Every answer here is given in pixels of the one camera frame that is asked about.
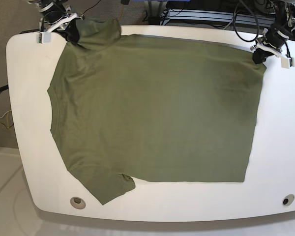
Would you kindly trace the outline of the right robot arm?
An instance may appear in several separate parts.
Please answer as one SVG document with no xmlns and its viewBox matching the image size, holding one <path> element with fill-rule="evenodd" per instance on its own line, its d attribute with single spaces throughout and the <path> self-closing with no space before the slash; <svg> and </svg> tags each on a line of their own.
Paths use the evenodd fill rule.
<svg viewBox="0 0 295 236">
<path fill-rule="evenodd" d="M 38 43 L 50 43 L 52 33 L 62 36 L 73 45 L 78 44 L 80 34 L 77 29 L 77 21 L 82 17 L 71 11 L 71 6 L 64 6 L 64 0 L 29 0 L 41 14 L 39 22 Z"/>
</svg>

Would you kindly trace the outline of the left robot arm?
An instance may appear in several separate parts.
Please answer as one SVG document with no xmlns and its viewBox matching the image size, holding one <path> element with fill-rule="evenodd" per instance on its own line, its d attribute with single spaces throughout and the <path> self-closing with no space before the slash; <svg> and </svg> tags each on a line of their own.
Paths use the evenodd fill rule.
<svg viewBox="0 0 295 236">
<path fill-rule="evenodd" d="M 293 37 L 295 30 L 295 0 L 278 0 L 273 3 L 276 17 L 269 28 L 263 30 L 262 36 L 252 46 L 252 60 L 261 64 L 270 56 L 281 60 L 281 66 L 289 69 L 295 66 L 287 41 Z"/>
</svg>

